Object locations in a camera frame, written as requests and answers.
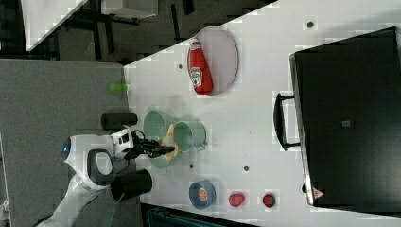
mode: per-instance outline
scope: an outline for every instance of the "white plate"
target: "white plate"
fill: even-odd
[[[233,84],[238,70],[238,51],[233,37],[228,31],[217,26],[209,26],[195,36],[200,41],[203,55],[212,74],[213,90],[210,96],[227,91]],[[190,55],[188,50],[188,75]]]

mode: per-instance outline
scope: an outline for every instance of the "blue container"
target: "blue container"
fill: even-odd
[[[200,198],[200,192],[206,191],[207,196]],[[209,207],[216,199],[216,190],[209,181],[192,183],[189,187],[189,199],[195,208],[202,210]]]

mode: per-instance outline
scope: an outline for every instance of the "white cabinet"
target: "white cabinet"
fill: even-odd
[[[115,14],[123,18],[145,18],[156,16],[158,0],[102,0],[103,14]]]

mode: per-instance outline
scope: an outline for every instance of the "ketchup bottle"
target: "ketchup bottle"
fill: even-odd
[[[207,95],[212,92],[213,81],[206,58],[201,50],[201,43],[197,38],[189,40],[190,63],[189,77],[191,78],[194,90],[199,95]]]

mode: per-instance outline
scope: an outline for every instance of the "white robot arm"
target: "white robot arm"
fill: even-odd
[[[174,150],[155,141],[140,139],[136,132],[124,129],[111,135],[70,137],[62,147],[61,156],[76,174],[53,215],[36,226],[71,227],[82,208],[114,181],[113,162],[134,159],[140,154],[156,157]]]

